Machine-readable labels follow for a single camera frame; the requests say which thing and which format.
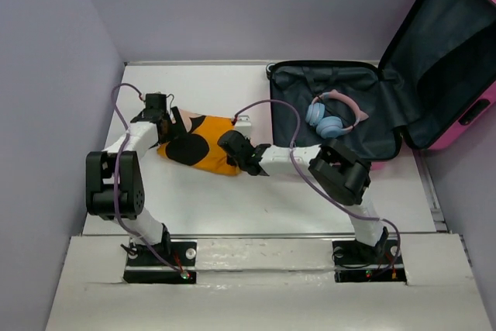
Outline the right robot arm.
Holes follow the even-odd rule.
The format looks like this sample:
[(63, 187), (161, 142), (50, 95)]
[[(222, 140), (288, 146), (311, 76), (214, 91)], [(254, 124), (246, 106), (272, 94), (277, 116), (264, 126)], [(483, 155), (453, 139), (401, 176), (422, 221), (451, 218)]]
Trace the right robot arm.
[(228, 161), (251, 176), (298, 175), (308, 186), (346, 213), (355, 240), (343, 257), (352, 265), (376, 264), (384, 255), (388, 230), (367, 192), (370, 163), (338, 140), (310, 147), (254, 146), (238, 131), (223, 134), (218, 145)]

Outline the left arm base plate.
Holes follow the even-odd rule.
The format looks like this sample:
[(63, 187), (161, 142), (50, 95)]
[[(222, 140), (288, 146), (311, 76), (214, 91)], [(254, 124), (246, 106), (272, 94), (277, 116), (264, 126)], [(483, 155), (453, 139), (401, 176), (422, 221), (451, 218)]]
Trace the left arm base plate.
[(129, 243), (122, 244), (126, 252), (123, 280), (128, 284), (195, 284), (197, 282), (196, 240), (173, 240), (171, 253), (166, 256), (159, 247), (156, 252), (170, 266), (159, 260), (145, 246)]

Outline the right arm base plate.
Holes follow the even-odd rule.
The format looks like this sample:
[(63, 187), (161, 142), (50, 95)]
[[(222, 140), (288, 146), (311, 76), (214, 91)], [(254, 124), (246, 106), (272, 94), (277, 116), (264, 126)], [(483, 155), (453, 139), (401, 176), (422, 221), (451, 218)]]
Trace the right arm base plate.
[(392, 263), (397, 240), (388, 240), (379, 257), (364, 258), (354, 240), (332, 243), (332, 261), (336, 283), (407, 282), (401, 255)]

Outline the orange black cloth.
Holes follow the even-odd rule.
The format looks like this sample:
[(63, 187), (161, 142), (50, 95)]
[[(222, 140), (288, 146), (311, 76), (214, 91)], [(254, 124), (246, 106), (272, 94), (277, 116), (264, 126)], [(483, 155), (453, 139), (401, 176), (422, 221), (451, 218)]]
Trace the orange black cloth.
[(217, 145), (219, 138), (233, 130), (232, 120), (179, 109), (187, 133), (158, 146), (157, 154), (200, 171), (237, 176), (241, 170), (228, 163), (227, 154)]

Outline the pink hard-shell suitcase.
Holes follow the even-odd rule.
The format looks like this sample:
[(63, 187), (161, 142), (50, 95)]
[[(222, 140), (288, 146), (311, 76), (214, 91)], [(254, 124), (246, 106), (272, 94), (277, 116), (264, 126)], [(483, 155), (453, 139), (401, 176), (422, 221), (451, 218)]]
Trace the pink hard-shell suitcase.
[(267, 78), (280, 147), (320, 143), (305, 114), (337, 90), (368, 114), (343, 137), (363, 159), (380, 166), (402, 145), (445, 149), (495, 103), (495, 0), (415, 0), (378, 65), (287, 60)]

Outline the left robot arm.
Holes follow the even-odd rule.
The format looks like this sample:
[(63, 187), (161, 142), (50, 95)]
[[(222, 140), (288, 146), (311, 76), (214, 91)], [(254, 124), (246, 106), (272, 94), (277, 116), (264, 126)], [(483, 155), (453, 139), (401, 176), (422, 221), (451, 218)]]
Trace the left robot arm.
[(119, 139), (104, 150), (86, 156), (85, 203), (89, 215), (123, 228), (133, 244), (144, 249), (151, 263), (162, 265), (171, 258), (171, 235), (145, 207), (140, 161), (149, 150), (169, 140), (175, 131), (167, 95), (140, 94), (139, 99), (144, 107), (130, 122), (115, 109), (124, 129)]

